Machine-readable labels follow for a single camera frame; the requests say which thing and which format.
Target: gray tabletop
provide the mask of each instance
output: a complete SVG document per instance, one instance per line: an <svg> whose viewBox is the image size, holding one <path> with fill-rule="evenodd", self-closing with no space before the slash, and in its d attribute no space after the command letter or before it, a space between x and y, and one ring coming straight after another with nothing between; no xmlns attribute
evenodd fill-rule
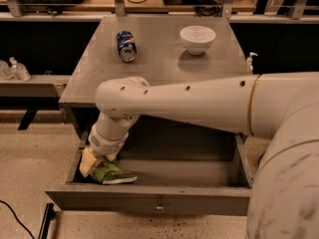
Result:
<svg viewBox="0 0 319 239"><path fill-rule="evenodd" d="M183 27L201 25L216 33L202 55L189 54L181 44ZM128 30L135 37L138 54L131 63L118 55L116 36ZM106 16L89 42L60 104L94 104L97 86L109 79L140 76L151 85L200 81L251 74L244 54L226 19L172 15Z"/></svg>

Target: can lid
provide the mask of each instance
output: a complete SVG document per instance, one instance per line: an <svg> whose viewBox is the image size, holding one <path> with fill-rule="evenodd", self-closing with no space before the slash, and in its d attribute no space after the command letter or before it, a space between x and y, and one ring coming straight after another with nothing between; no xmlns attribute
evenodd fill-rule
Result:
<svg viewBox="0 0 319 239"><path fill-rule="evenodd" d="M136 57L136 51L131 47L124 47L120 51L120 57L124 62L130 62Z"/></svg>

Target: desk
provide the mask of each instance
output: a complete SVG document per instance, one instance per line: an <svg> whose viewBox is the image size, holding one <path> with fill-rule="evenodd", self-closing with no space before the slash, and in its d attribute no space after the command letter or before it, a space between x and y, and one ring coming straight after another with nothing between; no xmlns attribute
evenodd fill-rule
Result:
<svg viewBox="0 0 319 239"><path fill-rule="evenodd" d="M192 56L182 46L179 31L188 25L216 32L205 54ZM121 30L132 31L136 38L138 55L128 64L118 56L116 35ZM95 89L103 81L141 76L154 86L248 74L245 57L225 19L107 16L71 76L60 105L72 116L85 144L87 132L80 125L91 113L83 111L97 110ZM103 186L84 179L78 169L78 151L66 185L51 186L48 195L65 210L246 215L250 188L240 165L244 153L239 135L139 119L119 156L119 167L138 175L135 183Z"/></svg>

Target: white bowl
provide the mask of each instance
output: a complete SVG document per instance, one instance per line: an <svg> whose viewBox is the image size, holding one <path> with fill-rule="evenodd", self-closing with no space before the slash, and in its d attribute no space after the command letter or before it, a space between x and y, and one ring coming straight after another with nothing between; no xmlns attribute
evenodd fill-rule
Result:
<svg viewBox="0 0 319 239"><path fill-rule="evenodd" d="M215 32L207 27L189 26L180 30L180 39L183 46L193 55L204 53L215 38Z"/></svg>

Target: speckled floor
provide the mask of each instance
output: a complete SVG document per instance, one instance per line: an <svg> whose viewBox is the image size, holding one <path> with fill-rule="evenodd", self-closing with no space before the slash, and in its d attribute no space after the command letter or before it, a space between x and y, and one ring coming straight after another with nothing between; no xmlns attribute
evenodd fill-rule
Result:
<svg viewBox="0 0 319 239"><path fill-rule="evenodd" d="M20 114L0 113L0 200L38 237L48 202L48 185L63 184L79 139L57 114L38 113L27 130L18 130ZM249 138L245 148L255 163L268 142ZM48 238L218 238L245 237L245 217L132 215L116 212L61 211L54 206ZM31 238L0 204L0 238Z"/></svg>

